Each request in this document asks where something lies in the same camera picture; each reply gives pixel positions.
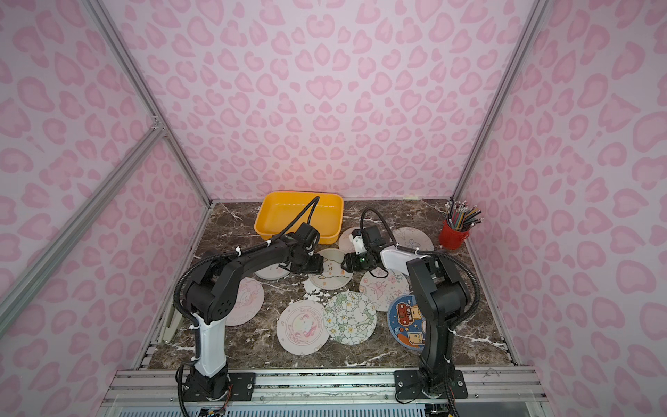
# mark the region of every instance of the pink leopard print wall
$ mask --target pink leopard print wall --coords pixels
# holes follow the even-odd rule
[[[1,415],[94,415],[139,353],[203,210],[158,143],[0,340]]]
[[[532,0],[106,1],[214,198],[451,195]]]
[[[482,271],[559,416],[667,415],[666,15],[557,1],[468,190]]]
[[[77,0],[0,5],[0,299],[147,131]]]

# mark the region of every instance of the red pencil cup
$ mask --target red pencil cup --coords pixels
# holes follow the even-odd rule
[[[447,222],[442,222],[442,232],[440,232],[438,240],[443,248],[457,250],[469,235],[470,232],[457,232],[456,230],[453,230]]]

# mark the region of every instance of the marble surface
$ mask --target marble surface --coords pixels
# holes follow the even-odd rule
[[[345,201],[341,231],[357,226],[361,211],[365,207],[372,206],[383,214],[393,230],[404,226],[418,228],[425,232],[436,249],[439,249],[441,247],[438,243],[438,234],[444,219],[442,215],[444,202],[444,200]],[[260,205],[260,203],[217,204],[199,243],[196,256],[201,256],[209,249],[227,251],[236,246],[247,247],[262,242],[253,228]],[[377,222],[377,219],[371,217],[370,221]],[[337,244],[319,245],[317,250],[337,247]],[[473,268],[465,246],[453,251],[452,254]],[[388,330],[386,313],[383,312],[378,312],[378,324],[370,339],[355,346],[346,346],[329,339],[316,353],[309,356],[295,356],[286,352],[278,342],[275,325],[282,311],[291,302],[309,298],[326,304],[332,296],[340,292],[358,291],[362,276],[362,273],[355,273],[352,281],[339,290],[314,292],[310,286],[304,285],[308,279],[306,275],[290,274],[278,281],[258,279],[264,288],[264,305],[261,310],[249,322],[227,328],[225,353],[229,367],[248,369],[418,366],[418,352],[409,351],[394,340]],[[176,369],[182,361],[188,361],[192,357],[194,336],[191,330],[187,330],[188,326],[189,323],[184,322],[170,343],[158,345],[151,358],[149,365],[151,369]],[[482,296],[477,314],[458,327],[456,336],[454,361],[457,365],[511,363],[485,296]]]

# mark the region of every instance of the black bracket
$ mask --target black bracket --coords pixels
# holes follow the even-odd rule
[[[231,398],[229,401],[250,401],[252,393],[255,390],[254,372],[232,372],[227,374],[231,384]],[[183,401],[185,402],[205,402],[210,401],[202,392],[198,392],[194,386],[183,391]]]
[[[417,374],[418,371],[394,371],[394,385],[396,387],[396,398],[401,401],[404,400],[427,400],[434,399],[426,396],[422,391],[422,385]],[[450,378],[450,388],[454,393],[454,398],[467,398],[468,389],[466,388],[466,381],[463,379],[463,372],[455,370]],[[445,394],[441,394],[439,399],[444,400]]]

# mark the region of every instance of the coaster with cartoon drawing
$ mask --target coaster with cartoon drawing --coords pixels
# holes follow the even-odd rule
[[[333,248],[323,249],[318,253],[324,258],[324,272],[321,274],[308,274],[310,282],[323,290],[337,290],[347,285],[352,279],[352,273],[345,272],[340,267],[345,253],[340,249]]]
[[[410,292],[408,279],[398,271],[376,268],[366,272],[359,282],[359,292],[375,304],[376,310],[386,312],[397,297]]]
[[[324,326],[324,307],[312,300],[290,304],[280,314],[275,332],[280,344],[291,354],[317,352],[329,339]]]
[[[350,235],[352,234],[352,230],[358,229],[359,227],[356,228],[349,228],[343,233],[340,234],[340,237],[338,238],[338,248],[343,251],[344,254],[348,254],[350,252],[354,252],[354,245],[352,245],[352,241],[350,240]]]
[[[365,342],[378,323],[373,302],[359,292],[335,295],[324,308],[324,326],[336,342],[354,345]]]
[[[426,319],[417,306],[415,296],[396,298],[389,306],[387,322],[389,331],[398,343],[411,350],[424,350]]]
[[[276,281],[289,275],[289,271],[279,267],[279,264],[270,265],[262,268],[255,275],[263,280]]]
[[[264,289],[252,278],[244,278],[239,283],[236,304],[227,315],[225,326],[240,326],[250,321],[264,303]]]
[[[433,250],[433,241],[424,232],[415,228],[400,228],[394,232],[396,242],[410,249]]]

